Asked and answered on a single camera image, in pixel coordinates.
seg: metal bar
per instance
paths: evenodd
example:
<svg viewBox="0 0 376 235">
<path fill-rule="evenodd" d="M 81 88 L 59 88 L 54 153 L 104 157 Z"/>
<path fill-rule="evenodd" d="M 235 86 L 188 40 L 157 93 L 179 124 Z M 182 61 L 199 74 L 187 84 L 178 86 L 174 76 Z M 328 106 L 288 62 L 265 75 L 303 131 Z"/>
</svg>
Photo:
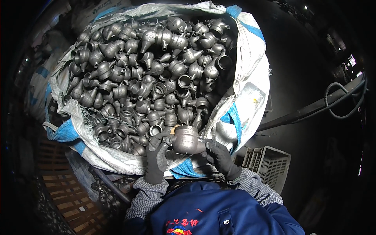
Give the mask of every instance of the metal bar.
<svg viewBox="0 0 376 235">
<path fill-rule="evenodd" d="M 361 81 L 363 80 L 363 76 L 359 76 L 349 82 L 348 84 L 345 85 L 346 90 L 351 91 L 354 89 Z M 330 105 L 331 103 L 337 101 L 339 98 L 341 98 L 343 95 L 345 95 L 345 92 L 341 89 L 338 89 L 337 91 L 331 93 L 328 95 L 328 104 Z M 267 130 L 273 127 L 285 125 L 288 123 L 291 123 L 293 121 L 296 121 L 300 118 L 306 117 L 320 109 L 323 109 L 325 107 L 325 102 L 324 98 L 321 100 L 318 100 L 308 106 L 303 107 L 300 110 L 297 110 L 295 112 L 292 112 L 290 114 L 287 114 L 285 116 L 282 116 L 280 118 L 274 119 L 272 121 L 268 121 L 266 123 L 260 124 L 256 132 L 262 131 L 262 130 Z"/>
</svg>

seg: black hose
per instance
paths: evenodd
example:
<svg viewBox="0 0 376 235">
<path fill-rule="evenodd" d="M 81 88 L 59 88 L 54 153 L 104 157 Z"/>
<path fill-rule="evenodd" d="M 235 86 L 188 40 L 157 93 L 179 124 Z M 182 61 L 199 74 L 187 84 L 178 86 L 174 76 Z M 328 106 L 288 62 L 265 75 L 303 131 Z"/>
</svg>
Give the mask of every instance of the black hose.
<svg viewBox="0 0 376 235">
<path fill-rule="evenodd" d="M 124 194 L 114 183 L 107 177 L 105 173 L 101 169 L 92 167 L 95 173 L 103 180 L 103 182 L 109 187 L 121 200 L 123 200 L 126 204 L 130 204 L 131 199 L 128 195 Z"/>
<path fill-rule="evenodd" d="M 301 122 L 301 121 L 304 121 L 304 120 L 306 120 L 306 119 L 308 119 L 308 118 L 310 118 L 310 117 L 312 117 L 312 116 L 314 116 L 314 115 L 317 115 L 317 114 L 319 114 L 319 113 L 321 113 L 321 112 L 324 112 L 324 111 L 326 111 L 326 110 L 329 110 L 329 109 L 331 109 L 331 108 L 333 108 L 334 106 L 336 106 L 336 105 L 338 105 L 339 103 L 341 103 L 344 99 L 346 99 L 346 98 L 348 98 L 348 97 L 350 97 L 352 94 L 354 94 L 362 85 L 365 85 L 366 86 L 366 84 L 365 84 L 365 80 L 362 80 L 358 85 L 356 85 L 356 87 L 354 87 L 354 89 L 352 89 L 349 93 L 347 93 L 347 94 L 345 94 L 344 96 L 342 96 L 341 98 L 339 98 L 338 100 L 336 100 L 336 101 L 334 101 L 333 103 L 331 103 L 329 106 L 327 106 L 327 107 L 325 107 L 325 108 L 323 108 L 323 109 L 320 109 L 319 111 L 317 111 L 317 112 L 314 112 L 314 113 L 312 113 L 312 114 L 310 114 L 310 115 L 308 115 L 308 116 L 305 116 L 305 117 L 303 117 L 303 118 L 301 118 L 301 119 L 298 119 L 298 120 L 296 120 L 296 121 L 293 121 L 293 122 L 291 122 L 291 123 L 286 123 L 286 124 L 295 124 L 295 123 L 298 123 L 298 122 Z"/>
<path fill-rule="evenodd" d="M 356 104 L 356 106 L 353 108 L 353 110 L 351 110 L 351 112 L 349 112 L 349 113 L 348 113 L 347 115 L 345 115 L 345 116 L 338 116 L 338 115 L 336 115 L 335 113 L 333 113 L 333 111 L 332 111 L 331 109 L 329 109 L 329 112 L 330 112 L 330 114 L 331 114 L 333 117 L 335 117 L 335 118 L 337 118 L 337 119 L 340 119 L 340 120 L 343 120 L 343 119 L 348 118 L 349 116 L 351 116 L 352 114 L 354 114 L 354 113 L 358 110 L 359 106 L 360 106 L 360 105 L 363 103 L 363 101 L 364 101 L 364 94 L 365 94 L 365 91 L 367 90 L 367 77 L 366 77 L 366 74 L 364 73 L 363 76 L 364 76 L 364 88 L 363 88 L 363 93 L 362 93 L 362 96 L 360 97 L 358 103 Z M 327 107 L 329 106 L 329 104 L 328 104 L 328 93 L 329 93 L 329 90 L 330 90 L 330 88 L 331 88 L 332 86 L 339 86 L 344 92 L 348 93 L 348 91 L 346 90 L 346 88 L 344 88 L 343 85 L 341 85 L 340 83 L 338 83 L 338 82 L 334 82 L 334 83 L 330 84 L 330 85 L 328 86 L 328 88 L 326 89 L 326 91 L 325 91 L 325 96 L 324 96 L 325 105 L 326 105 Z"/>
</svg>

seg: factory window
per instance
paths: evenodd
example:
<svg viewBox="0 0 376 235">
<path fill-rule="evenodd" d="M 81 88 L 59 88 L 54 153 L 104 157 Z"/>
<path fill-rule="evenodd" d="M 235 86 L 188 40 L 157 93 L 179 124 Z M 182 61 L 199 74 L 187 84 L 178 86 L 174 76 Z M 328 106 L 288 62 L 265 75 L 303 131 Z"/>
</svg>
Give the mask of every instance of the factory window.
<svg viewBox="0 0 376 235">
<path fill-rule="evenodd" d="M 353 55 L 350 55 L 350 57 L 349 57 L 349 62 L 350 62 L 350 64 L 351 64 L 351 66 L 356 65 L 356 61 L 355 61 L 355 58 L 354 58 Z"/>
</svg>

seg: plastic crate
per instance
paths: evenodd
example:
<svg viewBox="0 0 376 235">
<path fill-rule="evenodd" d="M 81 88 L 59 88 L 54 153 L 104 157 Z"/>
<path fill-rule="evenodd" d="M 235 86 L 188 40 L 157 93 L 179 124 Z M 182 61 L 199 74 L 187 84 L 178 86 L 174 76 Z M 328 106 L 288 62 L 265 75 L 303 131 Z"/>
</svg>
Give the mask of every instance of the plastic crate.
<svg viewBox="0 0 376 235">
<path fill-rule="evenodd" d="M 287 178 L 291 155 L 269 146 L 247 148 L 242 167 L 256 172 L 261 181 L 281 194 Z"/>
</svg>

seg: black work glove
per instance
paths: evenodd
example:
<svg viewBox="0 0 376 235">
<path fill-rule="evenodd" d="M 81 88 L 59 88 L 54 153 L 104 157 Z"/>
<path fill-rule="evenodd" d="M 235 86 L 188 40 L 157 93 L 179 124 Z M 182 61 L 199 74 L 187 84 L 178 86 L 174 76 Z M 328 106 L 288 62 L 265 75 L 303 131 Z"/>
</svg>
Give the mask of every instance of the black work glove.
<svg viewBox="0 0 376 235">
<path fill-rule="evenodd" d="M 147 166 L 144 180 L 149 184 L 161 184 L 167 169 L 165 152 L 171 145 L 170 131 L 162 131 L 152 137 L 146 147 Z"/>
<path fill-rule="evenodd" d="M 234 180 L 240 176 L 241 167 L 235 165 L 231 160 L 231 155 L 227 148 L 213 141 L 212 139 L 203 139 L 207 151 L 202 153 L 202 156 L 207 161 L 215 166 L 217 170 L 224 175 L 227 180 Z"/>
</svg>

